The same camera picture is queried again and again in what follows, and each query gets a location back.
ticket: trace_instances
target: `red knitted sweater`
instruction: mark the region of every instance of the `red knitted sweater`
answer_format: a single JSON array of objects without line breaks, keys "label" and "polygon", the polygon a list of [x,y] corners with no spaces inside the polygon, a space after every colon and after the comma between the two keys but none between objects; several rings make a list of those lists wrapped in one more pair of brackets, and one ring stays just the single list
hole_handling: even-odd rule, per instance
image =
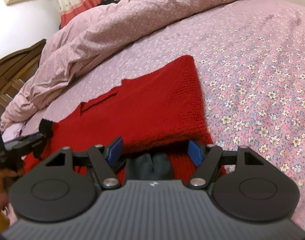
[{"label": "red knitted sweater", "polygon": [[[107,145],[117,136],[124,139],[124,154],[188,139],[212,143],[191,56],[182,56],[145,76],[124,79],[121,86],[81,103],[64,120],[54,123],[53,131],[43,158],[64,146],[84,151],[95,144]],[[165,151],[175,178],[186,182],[195,171],[186,149],[166,147]],[[25,162],[26,171],[38,164],[31,154]],[[124,171],[118,177],[123,181]]]}]

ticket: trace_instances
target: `wooden bed frame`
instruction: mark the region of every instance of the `wooden bed frame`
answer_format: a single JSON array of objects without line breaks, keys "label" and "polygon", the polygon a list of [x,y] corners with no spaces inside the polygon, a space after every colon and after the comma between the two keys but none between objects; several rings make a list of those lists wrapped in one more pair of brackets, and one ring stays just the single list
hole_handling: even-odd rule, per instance
[{"label": "wooden bed frame", "polygon": [[25,82],[36,72],[46,40],[0,60],[0,117]]}]

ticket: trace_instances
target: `circular mount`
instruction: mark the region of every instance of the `circular mount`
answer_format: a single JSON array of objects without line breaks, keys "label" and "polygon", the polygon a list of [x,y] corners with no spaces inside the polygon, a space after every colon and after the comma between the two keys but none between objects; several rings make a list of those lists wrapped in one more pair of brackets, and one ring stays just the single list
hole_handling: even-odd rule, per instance
[{"label": "circular mount", "polygon": [[[245,164],[246,153],[261,165]],[[297,185],[248,147],[240,147],[237,154],[235,171],[213,185],[214,203],[226,214],[249,222],[290,218],[299,201]]]},{"label": "circular mount", "polygon": [[46,166],[49,162],[45,160],[10,188],[9,198],[19,217],[56,223],[82,214],[94,203],[96,189],[89,178],[72,166]]}]

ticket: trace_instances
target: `bed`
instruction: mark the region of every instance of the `bed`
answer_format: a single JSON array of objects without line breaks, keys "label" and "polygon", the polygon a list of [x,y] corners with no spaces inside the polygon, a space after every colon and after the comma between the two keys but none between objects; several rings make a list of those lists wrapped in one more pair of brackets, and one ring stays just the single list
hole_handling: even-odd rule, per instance
[{"label": "bed", "polygon": [[[301,193],[293,220],[305,230],[304,7],[281,0],[122,0],[93,8],[47,41],[1,128],[11,136],[20,123],[23,135],[33,133],[42,118],[58,122],[123,78],[181,55],[195,60],[215,143],[248,145],[291,177]],[[53,73],[51,88],[41,87]]]}]

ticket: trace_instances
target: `pink duvet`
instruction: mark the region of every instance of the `pink duvet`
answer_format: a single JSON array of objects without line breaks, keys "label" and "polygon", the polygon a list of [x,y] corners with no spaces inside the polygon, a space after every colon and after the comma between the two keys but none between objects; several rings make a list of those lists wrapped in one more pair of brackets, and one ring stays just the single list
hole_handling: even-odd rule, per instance
[{"label": "pink duvet", "polygon": [[49,105],[74,79],[132,41],[182,18],[236,0],[121,0],[75,17],[51,38],[39,68],[1,117],[1,130]]}]

